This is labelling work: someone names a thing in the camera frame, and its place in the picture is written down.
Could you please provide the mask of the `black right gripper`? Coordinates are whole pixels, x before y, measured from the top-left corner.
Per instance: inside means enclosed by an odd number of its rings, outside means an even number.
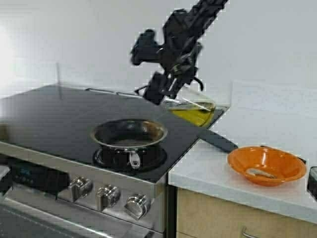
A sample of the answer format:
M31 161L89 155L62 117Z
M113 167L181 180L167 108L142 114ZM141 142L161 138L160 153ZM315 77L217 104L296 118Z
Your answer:
M155 62L161 65L163 73L155 72L149 83L137 88L135 93L139 95L145 89L142 97L160 105L165 97L163 89L171 86L168 97L176 103L194 103L201 99L204 84L196 76L196 62L203 48L199 38L200 35L188 32L165 32L162 44L154 40ZM190 87L192 82L199 85L199 90Z

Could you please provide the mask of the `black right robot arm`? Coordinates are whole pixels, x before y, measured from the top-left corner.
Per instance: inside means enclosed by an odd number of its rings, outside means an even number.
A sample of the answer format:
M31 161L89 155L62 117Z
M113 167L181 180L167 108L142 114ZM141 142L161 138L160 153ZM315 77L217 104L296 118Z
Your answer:
M172 12L164 24L164 42L155 40L156 32L147 29L141 33L131 50L131 63L139 66L143 62L158 63L164 72L155 72L143 87L142 97L159 105L164 97L175 99L180 89L196 77L196 62L203 46L198 41L211 26L227 2L225 0L200 0L190 11L178 9Z

